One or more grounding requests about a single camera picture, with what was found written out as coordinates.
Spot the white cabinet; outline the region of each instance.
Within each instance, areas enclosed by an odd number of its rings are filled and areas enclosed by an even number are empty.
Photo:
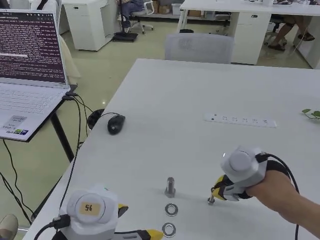
[[[235,42],[233,63],[257,64],[270,18],[269,13],[232,13],[228,36]]]

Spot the person's leg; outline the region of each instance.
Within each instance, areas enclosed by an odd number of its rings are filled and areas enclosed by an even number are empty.
[[[273,42],[268,46],[271,49],[279,50],[279,51],[284,51],[285,48],[282,47],[279,42],[281,39],[283,39],[289,32],[290,30],[294,27],[295,25],[295,19],[290,16],[290,15],[284,15],[283,16],[283,21],[285,24],[282,26],[282,28],[279,30],[277,36],[273,40]]]
[[[130,14],[132,13],[132,9],[135,8],[135,5],[132,2],[127,2],[122,4],[122,15],[124,17],[123,27],[128,29],[131,27],[131,23],[129,21]]]
[[[18,219],[10,214],[0,222],[0,240],[13,240],[18,232]]]
[[[308,28],[304,23],[304,16],[295,15],[295,16],[292,16],[292,17],[294,18],[294,21],[298,25],[300,33],[301,33],[298,37],[300,39],[302,39],[302,37],[303,37],[304,41],[313,41],[313,40],[315,40],[315,37],[312,36],[308,32]]]

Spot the metal washer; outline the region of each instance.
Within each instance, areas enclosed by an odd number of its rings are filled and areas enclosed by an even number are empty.
[[[169,212],[169,208],[174,208],[174,212]],[[178,206],[173,204],[173,203],[169,203],[165,206],[164,208],[164,212],[165,214],[167,214],[169,217],[174,217],[178,214]]]
[[[166,228],[167,228],[167,227],[172,228],[172,233],[168,234],[168,233],[166,232]],[[162,227],[162,232],[163,232],[163,235],[164,235],[166,238],[172,238],[174,235],[176,235],[177,229],[176,229],[176,226],[175,226],[173,223],[167,222],[167,223],[165,223],[165,224],[163,225],[163,227]]]

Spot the computer mouse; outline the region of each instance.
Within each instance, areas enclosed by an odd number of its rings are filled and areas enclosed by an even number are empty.
[[[108,131],[111,135],[117,135],[118,133],[121,132],[122,127],[124,126],[126,117],[123,115],[116,115],[113,116],[109,121],[108,121]]]

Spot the hand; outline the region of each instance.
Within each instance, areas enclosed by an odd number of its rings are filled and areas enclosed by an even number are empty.
[[[271,170],[265,173],[264,180],[246,190],[269,209],[278,212],[284,219],[295,223],[294,205],[301,198],[290,179],[282,172]]]

